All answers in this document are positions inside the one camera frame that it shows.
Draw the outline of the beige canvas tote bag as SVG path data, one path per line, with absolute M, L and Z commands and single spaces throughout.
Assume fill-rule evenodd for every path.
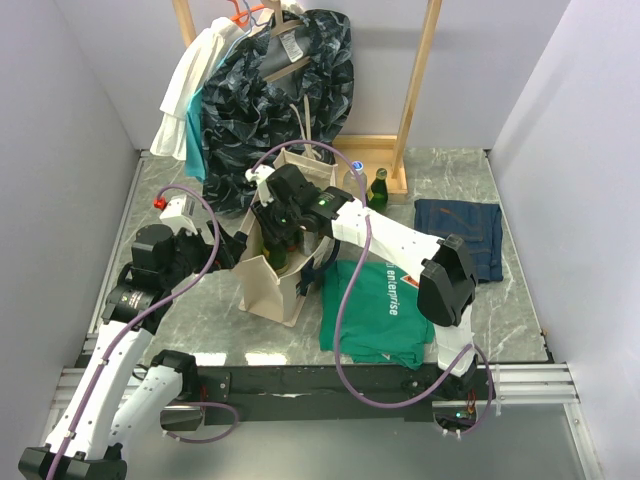
M 312 147 L 306 147 L 300 155 L 280 150 L 274 166 L 286 165 L 297 166 L 305 179 L 321 190 L 336 184 L 337 166 L 321 162 L 320 153 Z M 302 294 L 306 286 L 301 272 L 306 267 L 313 270 L 320 267 L 330 240 L 315 238 L 295 248 L 286 257 L 287 270 L 279 274 L 263 255 L 262 230 L 253 212 L 246 214 L 240 231 L 247 235 L 247 248 L 240 263 L 232 270 L 243 287 L 239 308 L 285 326 L 295 325 L 306 299 Z

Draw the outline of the green glass bottle gold cap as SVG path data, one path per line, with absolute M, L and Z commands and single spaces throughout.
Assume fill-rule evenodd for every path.
M 281 242 L 264 240 L 262 254 L 277 275 L 282 275 L 288 270 L 288 252 Z

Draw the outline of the clear water bottle blue cap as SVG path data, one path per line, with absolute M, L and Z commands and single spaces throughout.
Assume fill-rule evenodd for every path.
M 354 199 L 361 200 L 362 192 L 367 191 L 367 175 L 364 170 L 364 164 L 360 161 L 351 163 L 352 167 L 348 168 L 343 176 L 342 189 L 351 194 Z

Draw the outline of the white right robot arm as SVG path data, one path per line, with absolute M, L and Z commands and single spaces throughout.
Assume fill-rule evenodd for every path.
M 417 307 L 435 328 L 438 385 L 450 398 L 473 386 L 471 329 L 477 275 L 462 238 L 442 239 L 404 226 L 335 186 L 324 189 L 299 167 L 260 165 L 246 172 L 257 186 L 263 231 L 285 237 L 294 228 L 356 245 L 396 265 L 418 283 Z

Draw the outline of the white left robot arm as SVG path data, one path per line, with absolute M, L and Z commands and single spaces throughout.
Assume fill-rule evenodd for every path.
M 230 270 L 240 260 L 247 236 L 227 234 L 214 222 L 214 244 L 199 230 L 173 231 L 163 224 L 141 228 L 132 259 L 106 299 L 92 356 L 63 416 L 43 446 L 24 450 L 18 465 L 26 479 L 123 479 L 124 450 L 135 434 L 157 423 L 175 405 L 203 414 L 211 408 L 193 355 L 157 354 L 140 385 L 125 390 L 161 320 L 181 293 L 185 279 Z

